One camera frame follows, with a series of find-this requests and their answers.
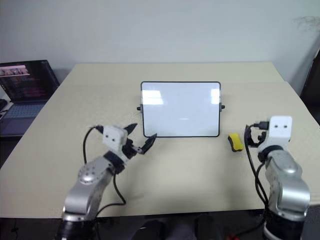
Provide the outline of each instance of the laptop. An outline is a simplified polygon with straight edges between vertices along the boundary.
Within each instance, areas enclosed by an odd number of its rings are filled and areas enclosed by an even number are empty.
[[[47,60],[0,63],[0,85],[13,102],[0,137],[21,137],[60,85]]]

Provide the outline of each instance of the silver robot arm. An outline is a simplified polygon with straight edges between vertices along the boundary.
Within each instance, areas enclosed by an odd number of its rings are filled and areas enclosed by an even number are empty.
[[[125,128],[101,126],[95,128],[103,134],[102,142],[110,149],[81,167],[73,188],[63,207],[62,222],[56,240],[90,240],[95,236],[95,219],[103,192],[112,176],[125,169],[126,163],[136,154],[145,154],[154,144],[157,135],[149,137],[143,147],[133,145],[128,135],[136,123]]]
[[[269,240],[300,240],[310,191],[302,180],[302,168],[288,152],[292,118],[273,116],[265,123],[260,124],[260,129],[267,133],[260,136],[258,145],[258,158],[265,163],[265,176],[270,184],[263,233]]]

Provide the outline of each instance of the table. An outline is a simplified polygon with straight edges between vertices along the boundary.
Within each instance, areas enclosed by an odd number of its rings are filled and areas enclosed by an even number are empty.
[[[227,136],[242,136],[246,124],[272,115],[293,117],[289,151],[302,166],[311,204],[320,203],[319,125],[272,63],[77,64],[0,170],[0,216],[59,218],[84,164],[82,142],[90,126],[138,123],[131,138],[142,146],[146,138],[136,110],[141,81],[220,81],[220,136],[157,139],[117,177],[127,205],[101,216],[263,208],[246,153],[232,152]],[[98,132],[86,149],[88,160],[107,151]],[[264,170],[261,180],[268,189]],[[118,201],[110,184],[101,205]]]

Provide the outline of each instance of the laptop screen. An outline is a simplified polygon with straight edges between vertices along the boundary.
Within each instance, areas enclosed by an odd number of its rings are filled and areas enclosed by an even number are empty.
[[[59,82],[47,60],[0,63],[0,85],[14,103],[48,100]]]

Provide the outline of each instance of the small whiteboard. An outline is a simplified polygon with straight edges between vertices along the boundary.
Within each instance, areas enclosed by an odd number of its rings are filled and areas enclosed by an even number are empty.
[[[146,137],[219,136],[219,82],[143,81],[141,100]]]

